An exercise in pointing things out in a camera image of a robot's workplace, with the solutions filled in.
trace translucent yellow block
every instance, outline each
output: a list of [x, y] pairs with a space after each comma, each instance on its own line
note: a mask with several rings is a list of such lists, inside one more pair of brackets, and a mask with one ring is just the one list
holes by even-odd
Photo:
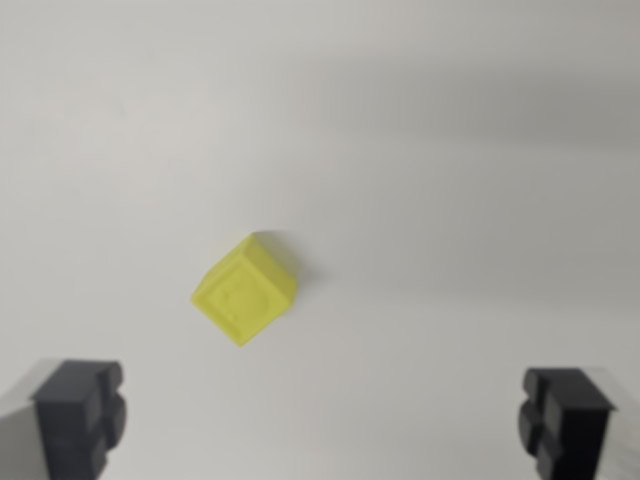
[[296, 287], [251, 234], [205, 275], [191, 301], [242, 346], [291, 307]]

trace yellow cube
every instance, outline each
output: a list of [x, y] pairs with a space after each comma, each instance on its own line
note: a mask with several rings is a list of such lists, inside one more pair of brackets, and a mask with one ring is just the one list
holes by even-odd
[[205, 275], [191, 301], [242, 346], [293, 304], [296, 287], [251, 234]]

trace cube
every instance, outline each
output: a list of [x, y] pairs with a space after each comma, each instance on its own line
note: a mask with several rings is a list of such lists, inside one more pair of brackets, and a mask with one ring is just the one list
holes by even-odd
[[297, 280], [249, 235], [204, 277], [192, 303], [238, 346], [291, 307]]

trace white surface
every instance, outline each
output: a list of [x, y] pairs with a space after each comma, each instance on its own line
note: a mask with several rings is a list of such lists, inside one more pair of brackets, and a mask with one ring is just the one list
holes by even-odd
[[586, 373], [615, 405], [607, 423], [597, 480], [635, 480], [640, 477], [640, 404], [606, 370], [589, 369]]
[[[637, 2], [0, 3], [0, 383], [115, 358], [106, 480], [533, 479], [532, 365], [640, 391]], [[236, 348], [244, 234], [307, 272]]]

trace white backdrop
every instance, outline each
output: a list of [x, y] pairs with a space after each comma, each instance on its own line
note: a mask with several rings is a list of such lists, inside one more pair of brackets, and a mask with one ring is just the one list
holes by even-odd
[[[0, 1], [0, 386], [118, 359], [106, 480], [530, 480], [531, 365], [640, 393], [640, 7]], [[304, 265], [238, 349], [188, 301]]]

